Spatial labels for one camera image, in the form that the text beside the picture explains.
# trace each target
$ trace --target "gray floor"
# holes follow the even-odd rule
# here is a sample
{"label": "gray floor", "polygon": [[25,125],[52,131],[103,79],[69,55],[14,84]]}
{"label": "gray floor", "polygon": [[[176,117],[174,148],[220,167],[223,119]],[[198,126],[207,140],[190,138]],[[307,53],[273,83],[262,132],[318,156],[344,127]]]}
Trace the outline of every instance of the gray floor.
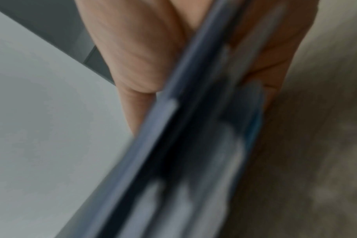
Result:
{"label": "gray floor", "polygon": [[357,0],[321,2],[221,237],[357,237]]}

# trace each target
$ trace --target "hand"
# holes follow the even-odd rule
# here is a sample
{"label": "hand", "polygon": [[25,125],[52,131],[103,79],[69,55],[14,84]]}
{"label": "hand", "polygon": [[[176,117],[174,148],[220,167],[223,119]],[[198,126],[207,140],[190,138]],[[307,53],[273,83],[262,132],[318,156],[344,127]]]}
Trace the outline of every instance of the hand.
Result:
{"label": "hand", "polygon": [[[288,13],[246,77],[263,82],[266,106],[278,93],[319,0],[286,0]],[[211,0],[76,0],[82,19],[107,63],[135,134],[155,93],[199,27]],[[282,0],[254,0],[230,45]]]}

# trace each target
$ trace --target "skin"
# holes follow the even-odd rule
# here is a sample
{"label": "skin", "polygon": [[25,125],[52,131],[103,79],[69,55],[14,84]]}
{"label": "skin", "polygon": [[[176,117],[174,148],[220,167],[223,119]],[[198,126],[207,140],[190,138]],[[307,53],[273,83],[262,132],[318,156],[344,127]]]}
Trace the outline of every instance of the skin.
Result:
{"label": "skin", "polygon": [[[311,27],[319,0],[286,0],[285,18],[243,82],[259,79],[265,108],[279,92],[292,58]],[[130,129],[146,113],[211,0],[76,0],[80,15],[107,63]],[[254,0],[230,46],[235,48],[257,21],[282,0]]]}

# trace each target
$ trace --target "white table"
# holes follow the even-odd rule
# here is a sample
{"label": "white table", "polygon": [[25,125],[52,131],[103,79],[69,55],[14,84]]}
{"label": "white table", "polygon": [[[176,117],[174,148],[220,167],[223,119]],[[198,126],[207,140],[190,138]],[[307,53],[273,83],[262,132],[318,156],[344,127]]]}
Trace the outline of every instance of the white table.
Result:
{"label": "white table", "polygon": [[54,237],[130,139],[113,85],[0,13],[0,238]]}

